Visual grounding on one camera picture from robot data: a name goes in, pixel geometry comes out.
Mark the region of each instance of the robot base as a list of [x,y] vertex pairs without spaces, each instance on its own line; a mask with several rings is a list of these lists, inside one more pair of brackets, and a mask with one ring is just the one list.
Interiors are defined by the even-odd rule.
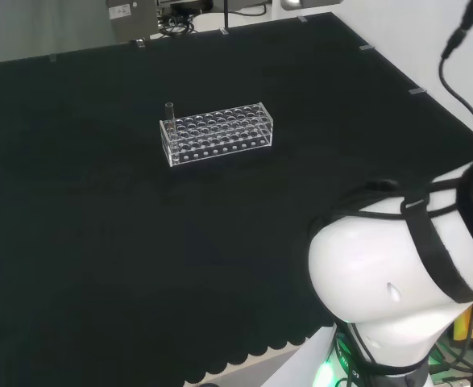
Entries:
[[[336,327],[322,327],[261,387],[335,387],[340,379],[347,378],[348,371],[348,366],[338,355],[336,332]],[[363,375],[359,375],[358,370],[353,375],[352,387],[364,387],[360,379]],[[383,377],[383,381],[380,378],[372,378],[374,387],[387,384],[390,387],[433,387],[427,369],[416,384],[409,381],[412,380],[409,375]],[[346,381],[338,387],[346,387]]]

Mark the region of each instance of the yellow component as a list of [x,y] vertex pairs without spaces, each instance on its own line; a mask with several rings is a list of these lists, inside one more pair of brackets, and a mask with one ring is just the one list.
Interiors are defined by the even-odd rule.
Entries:
[[462,341],[467,338],[467,329],[469,327],[469,318],[471,317],[472,306],[465,312],[459,315],[453,324],[453,339],[454,341]]

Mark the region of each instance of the black strap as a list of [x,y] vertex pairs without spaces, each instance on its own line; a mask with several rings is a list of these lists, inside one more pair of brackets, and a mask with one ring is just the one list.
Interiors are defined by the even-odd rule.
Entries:
[[406,224],[431,279],[442,292],[457,303],[473,301],[473,291],[454,266],[449,252],[428,215],[427,193],[415,193],[406,197],[400,205]]
[[[449,179],[435,181],[426,186],[427,192],[445,191],[456,188],[460,179]],[[349,207],[363,208],[379,202],[386,198],[398,198],[406,195],[405,191],[399,188],[399,184],[390,180],[367,181],[364,185],[359,185],[353,190],[345,193],[339,199],[337,205],[328,210],[323,215],[313,218],[308,225],[308,245],[313,237],[325,226],[335,222],[345,216],[358,216],[360,218],[373,218],[381,220],[405,220],[402,214],[384,214],[380,212],[369,212],[363,210],[344,210]],[[438,210],[430,211],[428,214],[435,218],[444,214],[449,214],[456,210],[456,205],[452,204]]]

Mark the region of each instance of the electronic device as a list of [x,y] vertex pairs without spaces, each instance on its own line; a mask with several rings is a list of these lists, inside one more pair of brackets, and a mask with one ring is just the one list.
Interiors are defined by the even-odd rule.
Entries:
[[148,39],[159,32],[155,0],[107,0],[107,6],[118,43]]

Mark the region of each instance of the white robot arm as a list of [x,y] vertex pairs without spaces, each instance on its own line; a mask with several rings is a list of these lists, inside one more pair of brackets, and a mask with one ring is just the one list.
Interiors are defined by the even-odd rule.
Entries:
[[[457,178],[457,189],[433,192],[429,204],[405,203],[409,218],[415,206],[427,205],[431,211],[453,205],[458,192],[460,210],[427,218],[448,253],[443,257],[432,247],[417,246],[417,239],[428,237],[417,236],[425,226],[417,231],[405,220],[344,217],[320,230],[309,248],[309,274],[317,295],[349,336],[347,346],[355,347],[362,367],[369,364],[372,373],[390,375],[389,384],[398,384],[392,375],[413,373],[406,385],[430,385],[427,366],[422,365],[427,364],[431,347],[473,302],[473,226],[464,222],[467,205],[459,205],[460,190],[473,184],[473,165],[436,181]],[[363,210],[399,214],[403,200],[388,198]],[[333,353],[333,363],[339,357]],[[335,372],[339,364],[332,366]],[[415,377],[417,370],[424,376]],[[373,384],[382,384],[380,380]]]

